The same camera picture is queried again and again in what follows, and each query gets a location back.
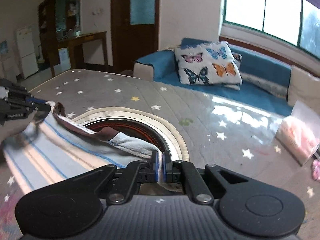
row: couch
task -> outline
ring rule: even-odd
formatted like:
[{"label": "couch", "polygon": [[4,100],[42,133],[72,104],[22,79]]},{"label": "couch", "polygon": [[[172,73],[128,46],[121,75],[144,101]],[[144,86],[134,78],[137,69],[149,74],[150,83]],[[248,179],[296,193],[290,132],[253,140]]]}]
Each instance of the couch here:
[{"label": "couch", "polygon": [[[203,42],[208,41],[184,38],[181,41],[181,46],[196,45]],[[281,86],[289,87],[291,75],[290,65],[238,46],[230,45],[230,48],[232,52],[242,55],[241,73],[251,74]],[[135,62],[133,75],[145,80],[153,80],[225,97],[282,116],[288,116],[292,111],[292,107],[287,104],[286,99],[278,98],[248,81],[243,81],[239,91],[221,85],[181,84],[177,72],[177,62],[174,52],[171,50],[158,51],[139,58]]]}]

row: wooden desk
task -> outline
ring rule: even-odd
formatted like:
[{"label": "wooden desk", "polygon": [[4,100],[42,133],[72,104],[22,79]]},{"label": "wooden desk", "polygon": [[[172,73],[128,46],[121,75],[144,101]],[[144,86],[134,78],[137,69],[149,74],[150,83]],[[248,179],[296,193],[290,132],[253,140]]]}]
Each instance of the wooden desk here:
[{"label": "wooden desk", "polygon": [[85,67],[85,62],[83,58],[82,44],[89,41],[94,41],[94,40],[102,41],[102,51],[103,51],[105,71],[110,71],[108,67],[106,32],[82,34],[72,38],[58,40],[58,49],[68,48],[71,69],[75,69],[75,68],[85,69],[86,67]]}]

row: white refrigerator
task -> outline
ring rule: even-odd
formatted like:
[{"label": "white refrigerator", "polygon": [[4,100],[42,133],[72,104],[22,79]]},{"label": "white refrigerator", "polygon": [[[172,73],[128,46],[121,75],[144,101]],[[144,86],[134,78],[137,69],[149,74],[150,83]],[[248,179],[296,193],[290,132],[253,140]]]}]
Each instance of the white refrigerator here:
[{"label": "white refrigerator", "polygon": [[22,74],[24,78],[36,73],[38,64],[35,54],[35,46],[32,39],[32,27],[26,27],[16,31],[17,45],[21,59]]}]

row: table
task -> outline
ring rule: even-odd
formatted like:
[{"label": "table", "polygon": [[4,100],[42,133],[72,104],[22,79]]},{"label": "table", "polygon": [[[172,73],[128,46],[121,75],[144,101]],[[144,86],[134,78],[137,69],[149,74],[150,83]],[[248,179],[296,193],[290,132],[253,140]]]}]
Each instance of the table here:
[{"label": "table", "polygon": [[58,48],[68,48],[71,69],[86,68],[83,58],[82,44],[90,41],[101,40],[102,41],[102,51],[103,59],[105,65],[105,71],[110,71],[108,67],[108,55],[107,55],[107,41],[106,32],[99,33],[88,33],[79,36],[74,36],[72,38],[66,38],[58,40]]},{"label": "table", "polygon": [[122,106],[166,119],[196,167],[215,163],[297,195],[307,210],[298,235],[319,239],[320,185],[311,178],[312,160],[300,167],[274,138],[281,116],[199,91],[84,69],[66,71],[32,94],[61,102],[73,118],[88,109]]}]

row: orange butterfly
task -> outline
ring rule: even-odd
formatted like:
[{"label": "orange butterfly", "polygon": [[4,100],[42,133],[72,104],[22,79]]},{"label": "orange butterfly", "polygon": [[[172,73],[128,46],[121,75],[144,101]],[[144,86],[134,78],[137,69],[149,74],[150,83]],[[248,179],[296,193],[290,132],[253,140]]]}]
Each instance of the orange butterfly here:
[{"label": "orange butterfly", "polygon": [[218,64],[212,63],[213,67],[216,69],[217,71],[217,75],[219,77],[223,77],[225,74],[228,73],[232,76],[236,75],[236,70],[235,70],[235,66],[233,65],[232,62],[229,62],[228,65],[225,67],[224,65],[220,66]]}]

